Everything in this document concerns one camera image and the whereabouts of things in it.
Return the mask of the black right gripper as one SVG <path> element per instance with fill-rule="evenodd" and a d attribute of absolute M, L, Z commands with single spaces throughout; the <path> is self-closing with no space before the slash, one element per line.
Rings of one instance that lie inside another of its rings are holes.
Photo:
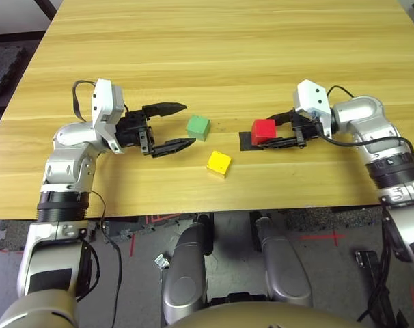
<path fill-rule="evenodd" d="M 294 109 L 272 115 L 271 119 L 275 121 L 275 126 L 291 123 L 294 137 L 269 139 L 260 144 L 261 148 L 304 148 L 310 139 L 318 138 L 321 134 L 322 124 L 318 118 L 307 118 Z"/>

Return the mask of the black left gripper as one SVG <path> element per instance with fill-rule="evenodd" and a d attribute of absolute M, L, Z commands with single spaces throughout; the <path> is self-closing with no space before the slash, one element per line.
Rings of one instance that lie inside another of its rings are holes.
<path fill-rule="evenodd" d="M 152 128 L 148 121 L 154 116 L 169 116 L 187 108 L 178 102 L 160 102 L 144 105 L 142 110 L 129 111 L 116 125 L 116 140 L 121 147 L 137 146 L 141 148 L 144 155 L 153 158 L 175 154 L 196 142 L 196 138 L 178 138 L 166 141 L 164 144 L 154 146 Z"/>

